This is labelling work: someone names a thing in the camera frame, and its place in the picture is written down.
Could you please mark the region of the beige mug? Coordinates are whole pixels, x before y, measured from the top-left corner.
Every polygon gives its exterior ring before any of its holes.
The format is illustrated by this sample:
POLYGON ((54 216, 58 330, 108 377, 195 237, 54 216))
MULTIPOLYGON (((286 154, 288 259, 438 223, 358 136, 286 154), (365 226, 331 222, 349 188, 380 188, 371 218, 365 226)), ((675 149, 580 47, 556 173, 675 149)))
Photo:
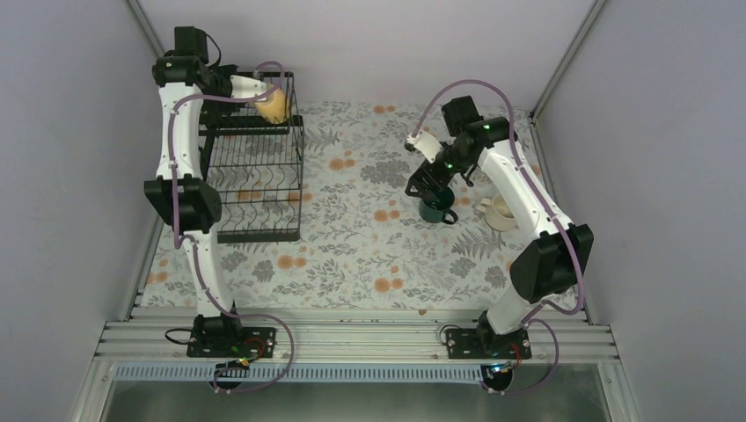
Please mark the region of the beige mug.
POLYGON ((493 230, 507 232, 518 228, 512 211, 499 193, 493 198, 482 199, 475 210, 483 215, 486 224, 493 230))

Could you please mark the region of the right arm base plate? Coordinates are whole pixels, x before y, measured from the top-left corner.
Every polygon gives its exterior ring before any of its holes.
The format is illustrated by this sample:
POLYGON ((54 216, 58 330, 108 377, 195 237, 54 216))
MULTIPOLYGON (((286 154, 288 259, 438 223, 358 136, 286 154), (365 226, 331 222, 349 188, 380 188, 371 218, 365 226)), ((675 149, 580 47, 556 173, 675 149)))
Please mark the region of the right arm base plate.
POLYGON ((444 325, 438 334, 452 360, 526 360, 532 357, 528 332, 496 334, 487 322, 475 328, 444 325))

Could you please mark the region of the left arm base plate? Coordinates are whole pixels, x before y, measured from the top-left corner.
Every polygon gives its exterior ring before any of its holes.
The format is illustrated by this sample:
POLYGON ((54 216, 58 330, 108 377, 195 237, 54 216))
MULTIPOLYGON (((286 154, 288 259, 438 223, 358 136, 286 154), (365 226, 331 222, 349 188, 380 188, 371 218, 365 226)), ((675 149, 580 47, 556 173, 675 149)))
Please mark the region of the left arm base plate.
POLYGON ((186 355, 190 358, 253 360, 271 358, 277 330, 272 327, 245 327, 235 332, 191 334, 186 355))

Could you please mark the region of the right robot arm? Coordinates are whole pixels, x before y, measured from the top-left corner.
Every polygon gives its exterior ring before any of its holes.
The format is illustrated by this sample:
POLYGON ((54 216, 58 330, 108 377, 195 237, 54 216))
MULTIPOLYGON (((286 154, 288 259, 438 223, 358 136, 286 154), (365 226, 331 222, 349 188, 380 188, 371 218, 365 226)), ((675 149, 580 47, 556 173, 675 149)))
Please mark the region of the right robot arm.
POLYGON ((456 175, 469 182, 479 170, 494 184, 528 241, 509 270, 510 288, 478 322, 479 351, 497 358, 508 350, 509 334, 528 327, 544 306, 565 315, 579 312, 594 235, 588 225, 574 223, 541 185, 516 139, 511 117, 486 119, 469 96, 448 102, 442 116, 451 142, 441 142, 420 127, 405 140, 407 150, 424 158, 406 194, 434 207, 456 175))

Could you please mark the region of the yellow cup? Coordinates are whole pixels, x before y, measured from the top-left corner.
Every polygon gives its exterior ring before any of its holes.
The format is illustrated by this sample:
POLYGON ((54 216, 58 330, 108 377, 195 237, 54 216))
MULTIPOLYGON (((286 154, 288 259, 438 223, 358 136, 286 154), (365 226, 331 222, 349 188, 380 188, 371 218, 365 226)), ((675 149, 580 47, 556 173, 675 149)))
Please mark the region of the yellow cup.
POLYGON ((286 123, 290 116, 290 105, 282 89, 276 89, 265 99, 256 101, 254 108, 261 118, 273 125, 286 123))

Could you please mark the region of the dark green mug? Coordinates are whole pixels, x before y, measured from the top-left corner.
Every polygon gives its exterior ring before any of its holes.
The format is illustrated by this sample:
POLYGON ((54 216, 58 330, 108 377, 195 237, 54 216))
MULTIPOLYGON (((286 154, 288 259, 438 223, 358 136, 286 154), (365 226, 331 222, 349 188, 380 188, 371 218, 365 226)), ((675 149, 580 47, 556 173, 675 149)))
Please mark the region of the dark green mug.
POLYGON ((452 206, 426 206, 423 205, 420 200, 418 206, 419 216, 423 221, 429 223, 444 223, 448 225, 456 224, 458 222, 458 215, 452 209, 454 204, 452 206))

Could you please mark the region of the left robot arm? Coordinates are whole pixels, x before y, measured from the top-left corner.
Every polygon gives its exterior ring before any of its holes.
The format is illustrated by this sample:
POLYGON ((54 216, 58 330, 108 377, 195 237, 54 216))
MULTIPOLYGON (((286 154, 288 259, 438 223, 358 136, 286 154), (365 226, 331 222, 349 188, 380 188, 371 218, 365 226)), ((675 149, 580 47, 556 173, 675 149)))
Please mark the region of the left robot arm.
POLYGON ((245 343, 235 302, 219 263, 216 223, 219 193, 205 180, 199 144, 204 110, 221 110, 230 98, 231 66, 211 62, 212 37, 194 26, 174 29, 174 47, 158 58, 152 75, 158 87, 163 135, 156 177, 145 182, 146 198, 172 228, 174 245, 187 255, 197 293, 197 315, 188 344, 231 356, 245 343))

